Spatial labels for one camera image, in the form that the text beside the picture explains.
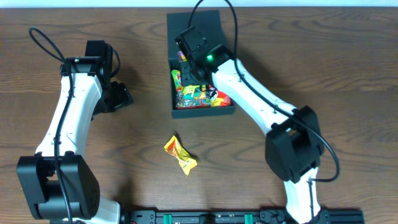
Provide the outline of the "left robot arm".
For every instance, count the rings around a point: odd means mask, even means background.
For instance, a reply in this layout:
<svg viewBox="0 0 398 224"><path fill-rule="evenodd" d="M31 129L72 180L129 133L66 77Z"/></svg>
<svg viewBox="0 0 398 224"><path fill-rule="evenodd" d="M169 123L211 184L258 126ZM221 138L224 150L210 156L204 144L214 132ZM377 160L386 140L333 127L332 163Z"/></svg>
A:
<svg viewBox="0 0 398 224"><path fill-rule="evenodd" d="M93 117L132 104L123 83L112 81L117 52L103 40L89 40L82 57L62 65L62 89L50 127L33 156L22 156L17 176L32 216L51 223L127 223L129 214L100 195L85 161Z"/></svg>

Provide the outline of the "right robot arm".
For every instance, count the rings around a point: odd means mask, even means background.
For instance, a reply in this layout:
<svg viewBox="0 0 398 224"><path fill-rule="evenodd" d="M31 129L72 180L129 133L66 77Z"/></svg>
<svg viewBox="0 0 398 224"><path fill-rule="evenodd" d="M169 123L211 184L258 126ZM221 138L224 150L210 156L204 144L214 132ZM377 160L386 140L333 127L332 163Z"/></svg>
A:
<svg viewBox="0 0 398 224"><path fill-rule="evenodd" d="M315 223L320 213L315 179L324 147L317 116L311 108L297 109L259 83L223 44L215 46L189 27L175 42L190 64L190 79L208 82L226 93L261 128L265 158L284 182L286 210L295 223Z"/></svg>

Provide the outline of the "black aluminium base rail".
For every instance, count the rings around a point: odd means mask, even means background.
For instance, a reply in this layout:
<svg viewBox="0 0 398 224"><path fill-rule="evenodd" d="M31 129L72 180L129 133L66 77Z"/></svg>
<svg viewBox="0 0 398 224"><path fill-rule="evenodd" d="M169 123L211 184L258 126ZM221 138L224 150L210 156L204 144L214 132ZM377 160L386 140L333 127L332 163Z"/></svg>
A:
<svg viewBox="0 0 398 224"><path fill-rule="evenodd" d="M120 223L125 224L294 224L296 221L283 209L257 211L212 212L156 212L135 210L122 212ZM364 224L360 210L323 209L309 223Z"/></svg>

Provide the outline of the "yellow orange candy packet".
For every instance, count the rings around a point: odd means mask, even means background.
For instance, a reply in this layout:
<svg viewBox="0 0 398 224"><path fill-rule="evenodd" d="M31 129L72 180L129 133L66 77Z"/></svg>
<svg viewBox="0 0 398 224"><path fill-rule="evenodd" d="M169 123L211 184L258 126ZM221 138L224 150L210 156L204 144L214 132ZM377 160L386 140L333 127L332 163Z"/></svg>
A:
<svg viewBox="0 0 398 224"><path fill-rule="evenodd" d="M171 137L164 149L169 155L178 160L178 164L186 176L189 176L191 170L198 165L197 160L186 151L176 136Z"/></svg>

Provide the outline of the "dark green open box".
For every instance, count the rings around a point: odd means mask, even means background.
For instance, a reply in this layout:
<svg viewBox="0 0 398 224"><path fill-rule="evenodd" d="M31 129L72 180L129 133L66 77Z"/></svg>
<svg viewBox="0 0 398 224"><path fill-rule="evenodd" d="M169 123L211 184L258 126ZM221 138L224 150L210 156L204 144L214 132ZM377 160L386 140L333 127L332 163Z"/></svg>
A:
<svg viewBox="0 0 398 224"><path fill-rule="evenodd" d="M189 12L168 13L167 14L167 46L168 46L168 62L170 70L178 70L180 62L177 52L179 48L175 43L175 38L188 27ZM226 44L226 37L221 28L221 19L219 10L196 11L193 15L192 26L198 29L211 44ZM231 103L230 106L224 107L206 107L192 108L180 110L176 107L176 90L172 77L170 79L172 109L171 115L173 119L195 118L203 116L220 116L233 114L236 104Z"/></svg>

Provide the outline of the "red Pringles can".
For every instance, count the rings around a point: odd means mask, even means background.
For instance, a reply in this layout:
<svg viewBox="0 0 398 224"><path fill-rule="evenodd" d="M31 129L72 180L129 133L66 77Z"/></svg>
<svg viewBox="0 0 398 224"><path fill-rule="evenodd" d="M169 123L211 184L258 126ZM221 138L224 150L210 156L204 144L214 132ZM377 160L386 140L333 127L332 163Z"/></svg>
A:
<svg viewBox="0 0 398 224"><path fill-rule="evenodd" d="M231 106L231 98L213 86L209 86L210 106L224 107Z"/></svg>

